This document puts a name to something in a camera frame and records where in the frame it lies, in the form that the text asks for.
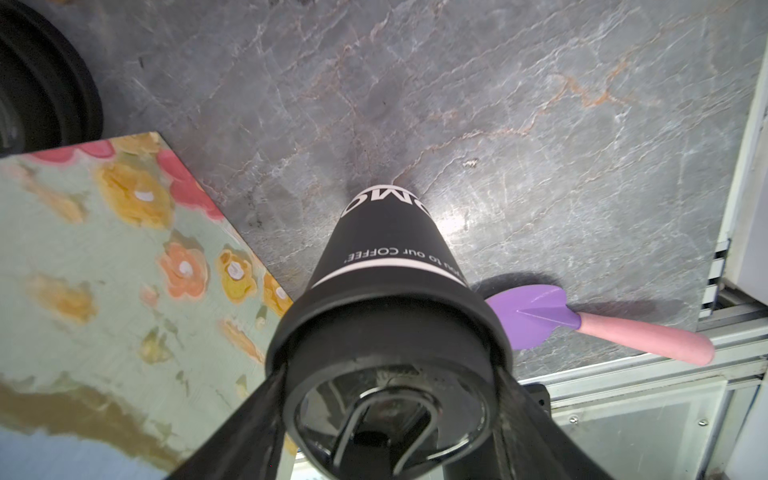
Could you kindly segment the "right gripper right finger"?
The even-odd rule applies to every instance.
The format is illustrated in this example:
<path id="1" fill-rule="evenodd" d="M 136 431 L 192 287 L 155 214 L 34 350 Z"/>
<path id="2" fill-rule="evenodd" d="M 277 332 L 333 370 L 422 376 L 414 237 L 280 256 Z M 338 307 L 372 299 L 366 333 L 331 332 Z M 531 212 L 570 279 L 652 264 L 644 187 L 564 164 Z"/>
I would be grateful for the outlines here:
<path id="1" fill-rule="evenodd" d="M 503 479 L 608 479 L 505 369 L 494 372 L 499 413 L 493 440 Z"/>

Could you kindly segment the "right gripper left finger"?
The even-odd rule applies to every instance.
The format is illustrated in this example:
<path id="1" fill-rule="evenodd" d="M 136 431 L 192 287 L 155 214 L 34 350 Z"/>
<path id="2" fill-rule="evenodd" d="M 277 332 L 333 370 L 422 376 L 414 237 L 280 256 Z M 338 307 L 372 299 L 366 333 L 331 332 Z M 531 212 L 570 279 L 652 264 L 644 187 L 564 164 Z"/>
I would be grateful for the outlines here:
<path id="1" fill-rule="evenodd" d="M 257 390 L 170 479 L 275 480 L 282 455 L 286 368 L 273 371 Z"/>

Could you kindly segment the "black paper coffee cup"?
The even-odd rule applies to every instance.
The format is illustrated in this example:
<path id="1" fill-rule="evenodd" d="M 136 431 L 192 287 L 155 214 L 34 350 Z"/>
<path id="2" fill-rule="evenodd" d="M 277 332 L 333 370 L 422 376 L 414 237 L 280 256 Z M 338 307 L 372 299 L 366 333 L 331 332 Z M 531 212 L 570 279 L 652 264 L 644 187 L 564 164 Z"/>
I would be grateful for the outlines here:
<path id="1" fill-rule="evenodd" d="M 376 185 L 343 210 L 265 368 L 285 372 L 285 428 L 323 474 L 416 479 L 487 441 L 510 359 L 426 206 Z"/>

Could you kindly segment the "white green paper bag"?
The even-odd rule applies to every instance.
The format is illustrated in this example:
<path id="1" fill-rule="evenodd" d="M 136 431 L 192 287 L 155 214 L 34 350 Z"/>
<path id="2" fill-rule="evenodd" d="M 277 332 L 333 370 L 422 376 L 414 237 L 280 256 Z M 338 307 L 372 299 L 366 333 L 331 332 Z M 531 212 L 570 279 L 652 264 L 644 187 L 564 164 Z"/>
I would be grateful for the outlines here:
<path id="1" fill-rule="evenodd" d="M 155 132 L 1 162 L 1 475 L 161 479 L 291 298 Z"/>

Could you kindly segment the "stack of black lids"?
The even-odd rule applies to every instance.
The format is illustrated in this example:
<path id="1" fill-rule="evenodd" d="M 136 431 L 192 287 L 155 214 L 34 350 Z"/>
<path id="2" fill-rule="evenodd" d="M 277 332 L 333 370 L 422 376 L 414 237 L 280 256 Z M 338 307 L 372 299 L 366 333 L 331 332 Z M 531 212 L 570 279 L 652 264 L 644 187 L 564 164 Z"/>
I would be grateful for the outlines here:
<path id="1" fill-rule="evenodd" d="M 77 50 L 43 15 L 1 3 L 1 155 L 99 140 L 104 116 Z"/>

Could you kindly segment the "purple pink spatula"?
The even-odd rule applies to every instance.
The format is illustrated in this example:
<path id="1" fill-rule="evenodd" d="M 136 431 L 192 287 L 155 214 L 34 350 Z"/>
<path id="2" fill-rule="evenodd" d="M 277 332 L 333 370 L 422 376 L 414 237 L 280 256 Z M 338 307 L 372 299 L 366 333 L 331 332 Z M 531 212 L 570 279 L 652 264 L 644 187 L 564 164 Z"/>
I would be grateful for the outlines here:
<path id="1" fill-rule="evenodd" d="M 715 347 L 701 334 L 646 322 L 576 312 L 567 306 L 565 290 L 554 285 L 527 285 L 486 299 L 499 318 L 514 350 L 530 350 L 559 327 L 638 351 L 705 366 Z"/>

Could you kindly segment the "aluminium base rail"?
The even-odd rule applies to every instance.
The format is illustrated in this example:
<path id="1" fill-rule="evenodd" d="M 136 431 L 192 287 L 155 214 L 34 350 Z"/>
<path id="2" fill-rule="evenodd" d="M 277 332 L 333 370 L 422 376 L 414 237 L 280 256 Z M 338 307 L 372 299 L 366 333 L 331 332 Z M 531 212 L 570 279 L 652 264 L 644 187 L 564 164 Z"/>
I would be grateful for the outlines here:
<path id="1" fill-rule="evenodd" d="M 614 479 L 722 471 L 767 372 L 767 319 L 706 333 L 703 367 L 639 355 L 539 377 L 553 420 Z"/>

